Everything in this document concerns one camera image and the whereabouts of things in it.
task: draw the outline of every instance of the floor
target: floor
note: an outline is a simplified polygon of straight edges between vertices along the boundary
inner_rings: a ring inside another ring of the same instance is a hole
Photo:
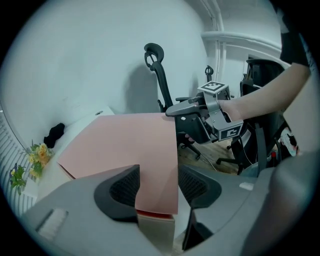
[[[216,164],[218,158],[232,158],[231,149],[228,150],[227,146],[231,143],[231,139],[226,139],[220,142],[210,143],[210,144],[197,144],[193,145],[212,163],[218,172],[236,175],[238,171],[238,166],[233,163],[222,162],[220,165]],[[215,171],[210,165],[208,160],[201,156],[199,160],[196,160],[196,154],[189,148],[178,148],[178,163],[179,165],[192,165],[208,170]]]

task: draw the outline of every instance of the office chair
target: office chair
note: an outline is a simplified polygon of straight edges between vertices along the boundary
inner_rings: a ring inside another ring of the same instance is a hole
[[[280,64],[272,60],[248,59],[247,63],[249,66],[248,74],[244,75],[243,81],[240,82],[241,96],[265,86],[284,71]],[[243,169],[257,162],[259,143],[254,129],[256,124],[263,129],[267,156],[271,153],[281,131],[285,128],[279,112],[245,120],[240,136],[233,138],[231,145],[227,146],[228,150],[232,149],[234,159],[219,158],[216,161],[218,165],[221,162],[237,164],[239,166],[237,174],[239,175]]]
[[[158,79],[159,87],[164,99],[164,105],[162,105],[161,101],[158,99],[158,104],[160,107],[160,111],[162,113],[165,113],[167,108],[171,107],[173,105],[170,92],[168,89],[168,84],[167,84],[167,79],[166,79],[166,74],[164,67],[162,66],[161,62],[164,59],[164,50],[162,47],[156,43],[148,43],[144,46],[144,60],[145,64],[147,67],[151,70],[154,71],[156,74],[156,77]],[[147,58],[150,57],[152,60],[152,64],[149,64],[147,61]],[[178,102],[183,102],[190,99],[190,97],[179,97],[176,98],[175,100]],[[176,145],[177,147],[182,144],[182,148],[188,147],[191,149],[193,152],[196,153],[196,159],[198,160],[201,156],[201,153],[199,150],[197,150],[192,144],[194,143],[189,141],[189,138],[186,138],[186,133],[182,131],[180,128],[181,126],[185,126],[186,124],[183,123],[180,120],[180,118],[175,118],[175,131],[176,131]]]

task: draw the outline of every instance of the white flower pot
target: white flower pot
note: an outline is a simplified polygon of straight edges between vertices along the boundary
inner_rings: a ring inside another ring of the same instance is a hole
[[[27,178],[25,187],[22,189],[22,194],[37,199],[38,185],[31,178]]]

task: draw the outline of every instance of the white table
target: white table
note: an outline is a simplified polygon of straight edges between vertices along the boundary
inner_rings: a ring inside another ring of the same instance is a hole
[[[114,113],[107,106],[102,109],[98,109],[97,111],[65,127],[63,136],[56,141],[56,144],[53,148],[54,156],[46,165],[42,177],[38,183],[38,196],[36,202],[50,194],[63,183],[71,180],[71,178],[57,163],[60,154],[65,150],[68,144],[97,117],[109,115],[114,115]]]

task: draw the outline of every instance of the white wall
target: white wall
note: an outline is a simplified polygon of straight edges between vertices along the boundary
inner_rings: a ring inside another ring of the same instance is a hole
[[[183,0],[50,1],[6,57],[1,104],[27,145],[105,105],[115,113],[157,112],[160,91],[144,63],[145,44],[164,49],[171,97],[189,96],[206,79],[203,28]]]
[[[245,33],[281,44],[278,19],[268,0],[218,0],[225,31]],[[280,53],[249,42],[228,43],[225,69],[221,82],[229,84],[231,94],[240,96],[240,81],[247,70],[249,55],[289,65],[279,60]]]

